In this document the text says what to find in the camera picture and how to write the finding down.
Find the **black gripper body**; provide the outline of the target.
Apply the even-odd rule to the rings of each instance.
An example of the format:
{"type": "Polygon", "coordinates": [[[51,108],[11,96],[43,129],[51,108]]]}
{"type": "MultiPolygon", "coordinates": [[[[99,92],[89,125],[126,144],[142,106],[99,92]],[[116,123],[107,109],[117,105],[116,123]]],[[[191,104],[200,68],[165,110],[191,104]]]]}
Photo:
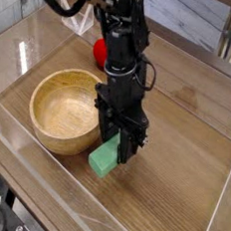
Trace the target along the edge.
{"type": "Polygon", "coordinates": [[[148,62],[138,61],[129,69],[120,69],[106,62],[107,82],[96,85],[96,107],[99,108],[101,103],[105,103],[113,109],[114,123],[119,130],[147,130],[149,121],[141,103],[145,93],[153,88],[153,85],[148,86],[145,83],[147,65],[148,62]]]}

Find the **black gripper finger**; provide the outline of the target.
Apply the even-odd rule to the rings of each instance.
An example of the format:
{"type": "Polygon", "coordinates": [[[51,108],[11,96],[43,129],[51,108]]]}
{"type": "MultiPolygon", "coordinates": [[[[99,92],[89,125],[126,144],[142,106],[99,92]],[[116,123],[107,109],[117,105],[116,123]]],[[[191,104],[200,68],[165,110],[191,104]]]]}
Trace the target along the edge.
{"type": "Polygon", "coordinates": [[[118,145],[117,162],[125,164],[136,153],[139,147],[143,147],[147,143],[147,135],[145,129],[137,129],[130,132],[126,128],[119,132],[120,142],[118,145]]]}
{"type": "Polygon", "coordinates": [[[114,110],[107,104],[101,103],[99,106],[99,124],[103,142],[107,142],[119,132],[119,128],[114,123],[114,120],[114,110]]]}

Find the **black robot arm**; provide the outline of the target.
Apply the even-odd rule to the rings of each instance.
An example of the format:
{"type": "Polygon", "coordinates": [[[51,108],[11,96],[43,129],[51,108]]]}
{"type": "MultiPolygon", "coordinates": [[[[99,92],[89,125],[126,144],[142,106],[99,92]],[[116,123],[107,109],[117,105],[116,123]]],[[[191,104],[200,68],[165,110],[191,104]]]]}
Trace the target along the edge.
{"type": "Polygon", "coordinates": [[[85,4],[94,6],[107,46],[104,70],[108,78],[95,88],[101,137],[107,141],[119,134],[116,160],[128,162],[145,144],[149,121],[141,102],[145,93],[153,88],[146,82],[146,71],[151,62],[144,54],[149,46],[144,1],[76,0],[68,9],[57,0],[44,1],[64,18],[75,16],[85,4]]]}

